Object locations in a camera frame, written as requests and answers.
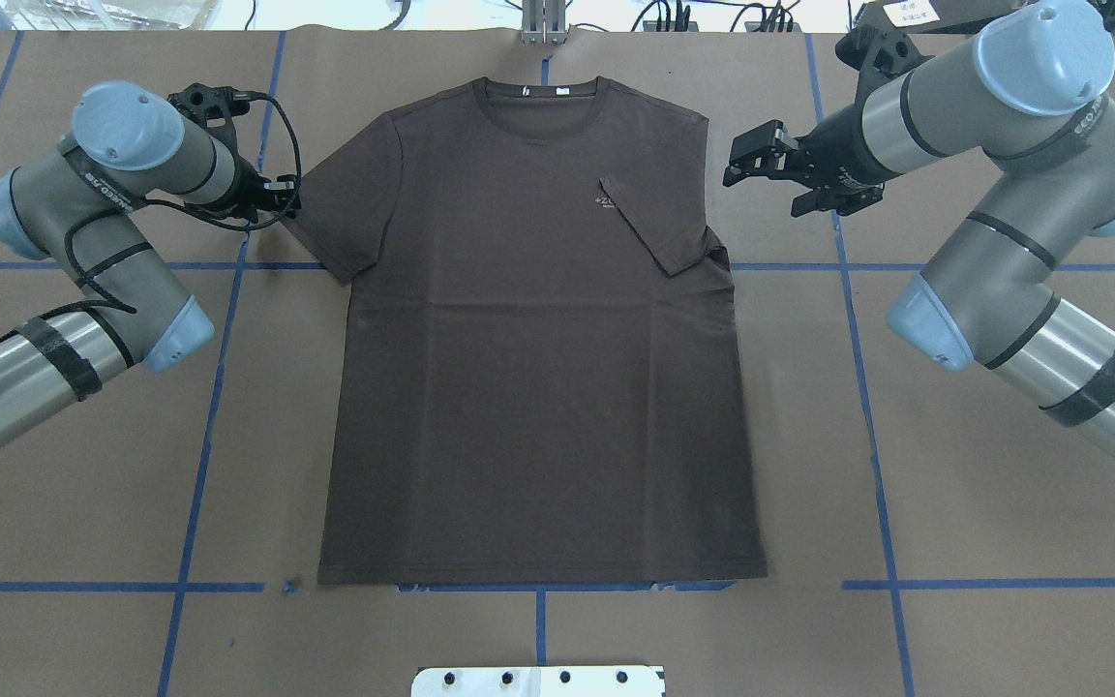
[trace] velcro strap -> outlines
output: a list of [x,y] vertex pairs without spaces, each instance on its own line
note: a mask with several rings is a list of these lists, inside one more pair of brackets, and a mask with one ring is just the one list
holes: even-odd
[[62,335],[46,320],[41,318],[28,320],[19,326],[17,332],[26,337],[28,342],[58,369],[58,374],[62,375],[62,379],[67,380],[67,385],[70,385],[71,391],[76,394],[76,401],[87,400],[88,397],[101,391],[101,378],[93,369],[93,364],[77,354]]

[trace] metal bracket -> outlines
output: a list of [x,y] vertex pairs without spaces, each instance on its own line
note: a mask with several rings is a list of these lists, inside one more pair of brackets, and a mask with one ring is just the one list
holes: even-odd
[[545,666],[496,669],[425,669],[411,697],[665,697],[659,666]]
[[523,43],[566,43],[565,0],[522,0]]

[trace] metal tube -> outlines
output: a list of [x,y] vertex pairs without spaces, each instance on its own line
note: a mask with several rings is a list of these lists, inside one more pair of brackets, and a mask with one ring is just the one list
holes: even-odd
[[[125,370],[119,350],[97,321],[84,312],[48,321],[93,365],[101,383]],[[76,401],[58,369],[23,337],[0,343],[0,447]]]
[[[1061,300],[1044,327],[996,374],[1053,409],[1103,375],[1114,354],[1115,331]],[[1115,400],[1073,429],[1115,456]]]

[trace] black strap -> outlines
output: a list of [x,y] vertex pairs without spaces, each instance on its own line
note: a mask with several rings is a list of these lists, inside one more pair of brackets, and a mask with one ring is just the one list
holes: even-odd
[[79,282],[77,282],[76,285],[84,287],[89,282],[89,279],[97,278],[112,265],[118,264],[119,261],[128,260],[128,258],[136,256],[140,252],[147,252],[152,250],[152,248],[154,248],[154,245],[151,243],[140,242],[128,246],[127,250],[106,256],[105,261],[101,261],[99,264],[94,264],[93,268],[86,270],[84,277],[80,277]]
[[1115,401],[1115,349],[1107,362],[1096,371],[1078,393],[1049,407],[1040,407],[1060,425],[1074,427],[1096,418]]
[[1026,331],[1022,331],[1022,336],[1018,336],[1014,343],[1009,343],[1009,348],[1006,348],[1000,356],[992,358],[991,361],[983,364],[983,367],[988,370],[999,369],[999,367],[1004,366],[1009,358],[1012,358],[1018,351],[1021,351],[1022,347],[1026,346],[1027,342],[1030,342],[1031,337],[1035,337],[1035,335],[1039,333],[1040,329],[1044,329],[1044,326],[1048,323],[1049,319],[1053,318],[1053,313],[1057,311],[1059,304],[1060,296],[1057,296],[1056,292],[1054,292],[1053,297],[1049,297],[1048,299],[1048,304],[1044,306],[1044,311],[1039,313],[1039,317],[1035,318],[1035,321],[1030,323],[1030,327],[1026,327]]
[[995,155],[987,153],[987,151],[983,151],[983,154],[988,155],[996,163],[1012,163],[1015,159],[1030,157],[1031,155],[1047,151],[1041,163],[1031,163],[1031,166],[1047,168],[1065,163],[1066,159],[1089,147],[1087,145],[1087,137],[1093,130],[1096,130],[1096,125],[1104,115],[1104,106],[1107,105],[1106,99],[1107,93],[1104,93],[1087,103],[1082,109],[1070,115],[1069,119],[1066,119],[1065,125],[1057,128],[1057,133],[1053,133],[1051,136],[1046,137],[1039,145],[1028,147],[1028,149],[1014,155]]
[[942,153],[935,149],[935,146],[927,142],[927,138],[920,136],[920,129],[914,126],[914,118],[911,116],[911,78],[914,77],[914,70],[908,71],[905,78],[902,80],[902,123],[905,125],[905,132],[911,134],[914,144],[920,146],[924,153],[932,155],[933,157],[948,157],[948,153]]
[[136,365],[136,359],[132,357],[132,351],[128,349],[127,342],[124,342],[123,337],[119,336],[118,331],[115,331],[114,327],[110,327],[110,322],[106,321],[106,318],[101,317],[101,312],[97,312],[94,308],[85,309],[93,321],[97,322],[98,327],[101,327],[101,331],[106,332],[106,336],[110,337],[110,341],[114,342],[114,347],[119,350],[119,355],[123,356],[124,370],[129,369],[129,367]]
[[67,385],[70,385],[71,391],[76,394],[76,401],[87,400],[88,397],[101,391],[101,378],[93,369],[93,364],[77,354],[62,335],[48,322],[41,318],[33,318],[19,326],[17,332],[26,337],[28,342],[58,369],[59,375],[62,375],[62,379],[67,380]]
[[1012,239],[1018,246],[1034,254],[1036,260],[1043,261],[1044,265],[1051,270],[1057,270],[1057,256],[1054,256],[1053,252],[1048,252],[1044,244],[1039,244],[1038,241],[1031,239],[1030,235],[1027,235],[1016,226],[1008,224],[1008,222],[999,220],[999,217],[989,216],[987,213],[979,213],[978,211],[970,212],[970,215],[966,216],[966,220],[990,226],[996,232],[1004,234],[1005,238]]
[[89,188],[101,194],[107,202],[114,204],[124,215],[138,211],[146,206],[145,200],[140,195],[132,193],[127,186],[123,186],[114,176],[97,163],[97,159],[89,157],[76,142],[76,137],[68,133],[58,142],[58,154],[67,159],[67,166],[76,173]]
[[195,190],[201,188],[205,184],[209,184],[210,180],[213,178],[213,173],[217,172],[217,146],[213,144],[213,138],[212,137],[209,139],[209,148],[213,151],[213,154],[211,156],[209,156],[209,172],[204,173],[204,178],[201,180],[201,184],[197,184],[197,185],[193,186],[192,188],[188,188],[187,191],[176,191],[176,193],[174,193],[174,195],[187,195],[187,194],[191,194]]

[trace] t-shirt hem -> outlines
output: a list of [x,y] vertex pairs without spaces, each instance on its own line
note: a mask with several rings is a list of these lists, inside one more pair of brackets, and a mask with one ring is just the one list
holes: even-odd
[[468,567],[439,564],[321,564],[319,585],[345,583],[695,583],[766,578],[765,560],[709,561],[701,564],[607,564],[560,567]]

